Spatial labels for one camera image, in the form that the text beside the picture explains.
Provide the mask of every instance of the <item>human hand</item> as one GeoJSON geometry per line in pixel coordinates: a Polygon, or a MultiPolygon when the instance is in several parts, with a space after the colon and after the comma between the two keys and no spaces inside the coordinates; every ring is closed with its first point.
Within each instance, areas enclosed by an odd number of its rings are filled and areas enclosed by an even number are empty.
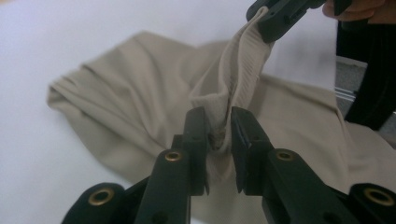
{"type": "Polygon", "coordinates": [[[339,21],[369,19],[368,23],[372,24],[396,24],[396,0],[353,0],[339,16],[334,16],[334,1],[327,0],[323,14],[339,21]]]}

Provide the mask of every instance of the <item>brass grommet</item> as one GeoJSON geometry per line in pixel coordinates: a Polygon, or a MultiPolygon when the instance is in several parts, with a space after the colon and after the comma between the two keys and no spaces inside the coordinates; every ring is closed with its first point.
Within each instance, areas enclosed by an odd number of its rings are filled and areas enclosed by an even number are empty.
{"type": "Polygon", "coordinates": [[[367,188],[364,190],[364,196],[370,199],[370,201],[383,206],[393,206],[395,204],[393,198],[380,189],[367,188]]]}
{"type": "Polygon", "coordinates": [[[293,154],[291,154],[287,151],[278,151],[276,153],[276,157],[282,161],[293,161],[294,160],[293,154]]]}
{"type": "Polygon", "coordinates": [[[181,160],[181,157],[181,154],[175,151],[169,152],[165,155],[167,161],[179,161],[181,160]]]}
{"type": "Polygon", "coordinates": [[[88,203],[93,206],[100,206],[102,204],[108,203],[114,197],[114,190],[111,188],[99,189],[93,194],[91,194],[88,199],[88,203]]]}

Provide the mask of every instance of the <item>white table surface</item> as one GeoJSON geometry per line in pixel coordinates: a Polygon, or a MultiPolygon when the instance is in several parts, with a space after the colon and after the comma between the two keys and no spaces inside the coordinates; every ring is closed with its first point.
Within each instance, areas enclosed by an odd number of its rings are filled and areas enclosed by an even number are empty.
{"type": "MultiPolygon", "coordinates": [[[[81,144],[46,105],[48,85],[146,30],[199,46],[229,39],[253,1],[20,0],[0,4],[0,218],[60,223],[87,188],[131,183],[81,144]]],[[[264,71],[332,90],[336,22],[310,10],[276,43],[264,71]]]]}

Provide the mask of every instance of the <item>beige fabric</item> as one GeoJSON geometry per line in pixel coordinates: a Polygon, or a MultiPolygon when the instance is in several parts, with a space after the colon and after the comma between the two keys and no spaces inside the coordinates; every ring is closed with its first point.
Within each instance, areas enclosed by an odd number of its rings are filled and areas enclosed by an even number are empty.
{"type": "MultiPolygon", "coordinates": [[[[254,21],[231,42],[198,49],[143,33],[54,82],[49,105],[100,162],[132,182],[150,174],[193,106],[205,106],[219,137],[229,133],[229,106],[240,105],[275,147],[300,153],[326,184],[347,192],[355,182],[373,182],[396,191],[395,151],[370,130],[345,124],[332,92],[273,77],[256,84],[270,48],[254,21]]],[[[207,223],[262,223],[261,199],[236,193],[226,136],[208,157],[212,178],[222,181],[209,196],[193,198],[192,215],[207,223]]]]}

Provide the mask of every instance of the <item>beige cloth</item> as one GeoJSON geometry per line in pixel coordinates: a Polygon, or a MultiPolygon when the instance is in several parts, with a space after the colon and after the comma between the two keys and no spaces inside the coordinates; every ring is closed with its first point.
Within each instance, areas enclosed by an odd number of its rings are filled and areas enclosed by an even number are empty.
{"type": "Polygon", "coordinates": [[[192,215],[207,223],[264,221],[261,198],[236,193],[231,105],[251,110],[275,147],[298,152],[326,184],[347,192],[372,182],[396,191],[395,151],[371,130],[344,123],[333,92],[273,77],[256,83],[271,46],[255,20],[230,42],[198,49],[137,35],[54,82],[49,105],[100,162],[132,182],[148,176],[155,157],[182,133],[186,112],[204,105],[212,134],[224,140],[208,156],[212,179],[221,181],[209,196],[192,199],[192,215]]]}

